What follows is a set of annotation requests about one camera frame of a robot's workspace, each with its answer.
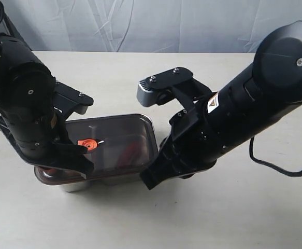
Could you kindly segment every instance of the plastic container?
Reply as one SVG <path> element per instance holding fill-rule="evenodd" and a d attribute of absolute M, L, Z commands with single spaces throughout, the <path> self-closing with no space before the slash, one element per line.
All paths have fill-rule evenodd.
<path fill-rule="evenodd" d="M 152 122 L 141 114 L 67 121 L 66 127 L 73 143 L 103 141 L 84 155 L 95 167 L 87 181 L 77 172 L 49 174 L 35 167 L 35 175 L 42 183 L 61 185 L 68 192 L 85 189 L 91 181 L 106 185 L 138 181 L 139 173 L 158 153 Z"/>

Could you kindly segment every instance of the white backdrop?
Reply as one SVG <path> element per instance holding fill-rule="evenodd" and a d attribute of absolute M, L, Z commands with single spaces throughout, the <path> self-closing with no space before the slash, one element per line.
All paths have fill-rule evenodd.
<path fill-rule="evenodd" d="M 34 50 L 254 52 L 302 0 L 2 0 Z"/>

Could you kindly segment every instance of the sticker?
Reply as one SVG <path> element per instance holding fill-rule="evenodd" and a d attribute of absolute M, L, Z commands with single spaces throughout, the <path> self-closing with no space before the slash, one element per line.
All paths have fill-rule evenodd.
<path fill-rule="evenodd" d="M 207 103 L 207 111 L 211 113 L 219 106 L 219 93 L 217 92 Z"/>

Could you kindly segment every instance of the screw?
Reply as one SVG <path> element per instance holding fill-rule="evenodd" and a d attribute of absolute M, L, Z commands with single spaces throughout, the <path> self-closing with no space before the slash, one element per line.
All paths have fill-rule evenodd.
<path fill-rule="evenodd" d="M 155 76 L 154 76 L 154 75 L 152 75 L 152 76 L 150 77 L 150 82 L 156 82 Z"/>
<path fill-rule="evenodd" d="M 297 64 L 297 66 L 302 66 L 302 58 L 298 59 L 296 64 Z"/>

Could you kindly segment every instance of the white tabletop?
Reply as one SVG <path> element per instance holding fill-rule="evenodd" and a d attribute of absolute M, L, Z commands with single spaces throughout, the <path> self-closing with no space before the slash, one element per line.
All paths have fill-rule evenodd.
<path fill-rule="evenodd" d="M 183 66 L 216 91 L 253 60 L 251 54 L 36 54 L 58 80 L 94 98 L 84 116 L 71 119 L 143 113 L 158 143 L 180 105 L 142 107 L 140 79 Z M 256 155 L 302 168 L 302 107 L 257 136 Z M 302 178 L 253 163 L 245 143 L 211 170 L 151 191 L 137 182 L 66 193 L 40 183 L 0 133 L 0 248 L 302 248 Z"/>

